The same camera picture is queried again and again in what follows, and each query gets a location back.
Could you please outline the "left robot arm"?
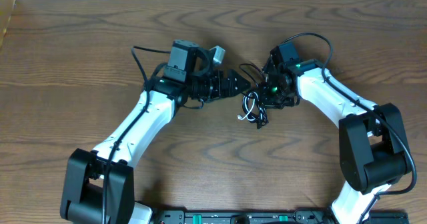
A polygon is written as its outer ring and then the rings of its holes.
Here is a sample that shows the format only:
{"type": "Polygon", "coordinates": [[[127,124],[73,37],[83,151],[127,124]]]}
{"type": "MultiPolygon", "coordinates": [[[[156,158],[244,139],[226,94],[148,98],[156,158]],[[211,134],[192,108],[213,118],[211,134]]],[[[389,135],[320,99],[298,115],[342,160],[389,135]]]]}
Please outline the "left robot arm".
{"type": "Polygon", "coordinates": [[[157,133],[187,100],[207,103],[250,88],[237,71],[221,70],[225,50],[176,39],[169,59],[143,74],[139,100],[119,127],[91,151],[68,159],[59,214],[72,223],[149,223],[153,209],[135,200],[134,169],[157,133]]]}

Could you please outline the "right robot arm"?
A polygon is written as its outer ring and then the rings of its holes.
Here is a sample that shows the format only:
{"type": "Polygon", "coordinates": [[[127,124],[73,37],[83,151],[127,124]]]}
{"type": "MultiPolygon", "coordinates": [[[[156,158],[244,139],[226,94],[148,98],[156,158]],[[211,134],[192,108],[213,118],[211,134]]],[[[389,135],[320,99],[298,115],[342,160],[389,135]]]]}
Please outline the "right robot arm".
{"type": "Polygon", "coordinates": [[[415,172],[399,109],[377,105],[341,84],[317,59],[304,61],[294,44],[270,51],[260,94],[266,108],[305,100],[339,131],[340,169],[345,183],[330,209],[335,223],[362,223],[373,205],[408,173],[415,172]]]}

